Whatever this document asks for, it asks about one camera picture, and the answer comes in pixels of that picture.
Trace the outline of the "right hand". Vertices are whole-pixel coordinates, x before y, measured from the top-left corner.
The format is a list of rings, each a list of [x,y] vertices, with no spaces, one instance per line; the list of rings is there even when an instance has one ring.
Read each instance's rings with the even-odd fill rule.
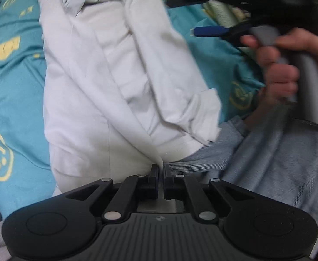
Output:
[[[318,36],[302,28],[295,28],[278,37],[273,47],[259,45],[252,35],[244,35],[240,40],[245,46],[256,50],[257,61],[265,69],[264,95],[267,102],[272,104],[294,95],[298,90],[299,70],[293,65],[278,63],[281,49],[307,52],[318,62]]]

